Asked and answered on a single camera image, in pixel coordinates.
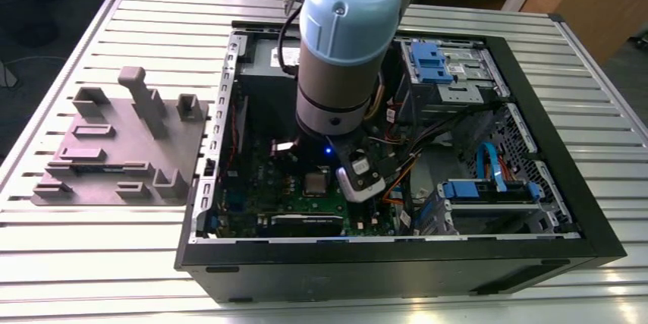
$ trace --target aluminum table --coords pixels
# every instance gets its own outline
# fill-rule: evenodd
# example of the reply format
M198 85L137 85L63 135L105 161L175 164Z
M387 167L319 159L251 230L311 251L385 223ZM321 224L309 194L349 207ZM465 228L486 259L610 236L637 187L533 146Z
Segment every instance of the aluminum table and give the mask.
M163 99L194 93L213 103L231 20L282 22L281 0L102 3L0 168L0 320L645 322L648 133L569 28L545 15L411 6L401 28L506 38L629 254L599 269L503 296L218 305L173 270L183 206L34 206L77 88L125 97L118 70L141 66Z

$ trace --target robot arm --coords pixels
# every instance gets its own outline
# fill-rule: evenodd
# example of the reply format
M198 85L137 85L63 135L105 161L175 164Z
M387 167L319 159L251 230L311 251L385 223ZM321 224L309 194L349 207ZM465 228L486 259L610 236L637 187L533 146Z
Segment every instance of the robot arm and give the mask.
M359 126L411 0L294 1L302 3L297 120L309 132L338 136Z

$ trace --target motherboard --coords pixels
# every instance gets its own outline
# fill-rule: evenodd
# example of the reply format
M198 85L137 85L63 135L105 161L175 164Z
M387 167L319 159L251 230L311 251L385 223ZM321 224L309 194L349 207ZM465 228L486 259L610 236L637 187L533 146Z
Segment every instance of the motherboard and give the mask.
M214 222L221 237L394 235L393 207L378 199L347 202L330 166L290 175L270 155L270 143L253 144L214 199L226 211Z

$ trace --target gray plastic block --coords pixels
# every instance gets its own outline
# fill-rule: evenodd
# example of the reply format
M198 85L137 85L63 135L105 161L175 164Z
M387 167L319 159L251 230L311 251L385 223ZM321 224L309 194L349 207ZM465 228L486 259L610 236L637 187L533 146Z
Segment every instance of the gray plastic block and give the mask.
M43 170L54 177L75 176L77 172L69 167L69 161L50 161Z
M153 188L161 197L181 197L186 196L189 185L182 180L178 170L173 171L170 179L166 178L162 170L154 170Z
M82 87L71 99L71 104L83 118L101 118L98 106L109 103L110 100L98 87Z
M71 189L65 183L59 181L50 181L46 183L38 183L33 188L33 193L38 197L45 198L62 198L71 194Z
M146 199L150 197L149 188L142 182L119 181L114 192L121 199Z
M114 136L114 128L109 124L77 125L71 134L75 138L106 138Z
M63 148L58 158L71 161L102 161L105 152L99 148Z
M179 94L178 102L174 105L178 110L181 121L202 121L202 111L199 110L198 98L193 94Z
M157 91L150 91L145 88L143 77L143 68L123 66L117 81L119 82L119 85L127 88L134 102L133 108L137 110L137 115L143 119L143 122L149 127L150 135L158 140L166 138L166 127L162 123L162 117L165 115L161 112L163 104L159 100Z
M79 116L73 117L67 133L47 164L41 180L42 184L65 183L73 193L49 194L34 192L31 202L35 205L146 205L170 206L186 203L187 189L193 177L199 141L203 133L201 121L183 122L177 111L177 100L162 101L165 117L161 118L167 131L166 138L150 137L145 122L137 117L130 99L109 99L107 104L98 104L102 115L101 125L109 124L114 131L105 137L74 136L78 127L95 126ZM199 110L207 110L207 103L199 102ZM61 159L63 151L78 152L102 150L101 161ZM153 186L154 171L161 170L167 186L159 184L161 193ZM117 183L142 183L149 191L147 198L123 199L117 193Z
M126 161L123 163L123 173L127 176L147 176L151 177L154 173L150 162Z

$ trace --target floor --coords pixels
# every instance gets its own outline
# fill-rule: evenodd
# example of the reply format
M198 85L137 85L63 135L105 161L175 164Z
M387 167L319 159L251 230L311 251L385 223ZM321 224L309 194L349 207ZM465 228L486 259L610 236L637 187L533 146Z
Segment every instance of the floor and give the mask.
M49 45L29 49L17 45L0 30L0 59L15 60L27 56L66 58L90 22L102 0L59 0L47 5L57 19L59 36ZM0 87L0 162L57 76L62 60L30 58L9 66L19 79L18 89ZM648 52L626 43L603 66L621 94L648 123Z

